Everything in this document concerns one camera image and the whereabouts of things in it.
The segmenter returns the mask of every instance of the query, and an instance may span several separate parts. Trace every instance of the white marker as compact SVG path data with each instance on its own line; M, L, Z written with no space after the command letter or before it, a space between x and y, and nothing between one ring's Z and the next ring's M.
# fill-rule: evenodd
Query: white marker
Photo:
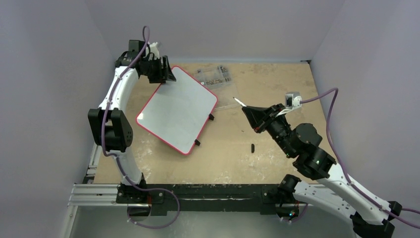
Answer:
M247 105L245 105L243 102L239 101L239 99L233 97L233 99L235 99L236 102L238 102L242 107L246 107Z

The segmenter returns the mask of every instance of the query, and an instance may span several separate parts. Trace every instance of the gray floor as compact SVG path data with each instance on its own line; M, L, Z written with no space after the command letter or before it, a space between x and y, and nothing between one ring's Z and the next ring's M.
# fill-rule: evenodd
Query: gray floor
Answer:
M171 219L149 217L143 223L160 225ZM122 207L79 208L72 238L354 238L351 226L315 207L298 222L280 223L277 216L259 213L182 212L168 228L149 230L127 222Z

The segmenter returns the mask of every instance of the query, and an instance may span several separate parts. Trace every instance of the clear plastic container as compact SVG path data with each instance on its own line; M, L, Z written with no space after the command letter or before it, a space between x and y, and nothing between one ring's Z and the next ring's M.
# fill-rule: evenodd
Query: clear plastic container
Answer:
M193 77L216 94L218 102L215 111L239 106L233 99L233 97L239 97L238 90L227 67L219 65L211 68L200 68L197 69L196 73L193 73Z

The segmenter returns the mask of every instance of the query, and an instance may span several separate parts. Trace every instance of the wooden board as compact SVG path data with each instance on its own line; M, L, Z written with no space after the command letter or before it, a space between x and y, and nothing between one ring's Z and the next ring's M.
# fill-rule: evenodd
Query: wooden board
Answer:
M178 64L186 72L216 67L220 63ZM317 96L311 69L306 63L228 63L238 96L249 106L268 107L283 103L289 91L303 99ZM184 156L136 124L136 116L158 85L141 77L127 104L126 116L133 127L132 150L147 183L279 183L286 174L313 182L297 173L293 159L287 159L267 132L256 134L240 107L214 112L202 131L200 147ZM325 117L315 101L287 114L292 128L314 124L323 137L321 147L332 154L325 134ZM251 144L255 152L251 153ZM94 183L119 183L120 176L111 158L101 156Z

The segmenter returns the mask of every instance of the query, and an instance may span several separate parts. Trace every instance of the white board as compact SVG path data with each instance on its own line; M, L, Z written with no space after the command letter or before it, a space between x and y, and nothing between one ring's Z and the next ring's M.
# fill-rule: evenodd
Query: white board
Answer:
M137 115L137 124L187 155L217 104L217 97L180 67L176 82L159 85Z

